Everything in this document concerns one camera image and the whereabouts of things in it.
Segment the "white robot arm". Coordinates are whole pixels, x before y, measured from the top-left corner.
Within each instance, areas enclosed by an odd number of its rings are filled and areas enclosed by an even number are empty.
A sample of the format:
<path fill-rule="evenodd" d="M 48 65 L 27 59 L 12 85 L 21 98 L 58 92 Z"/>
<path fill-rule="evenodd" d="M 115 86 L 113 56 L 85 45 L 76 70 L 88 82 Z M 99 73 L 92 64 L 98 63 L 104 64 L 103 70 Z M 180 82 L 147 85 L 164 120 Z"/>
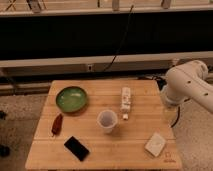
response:
<path fill-rule="evenodd" d="M 200 60 L 170 68 L 165 75 L 166 85 L 161 90 L 162 102 L 171 108 L 188 97 L 213 114 L 213 86 L 205 81 L 207 76 L 208 67 Z"/>

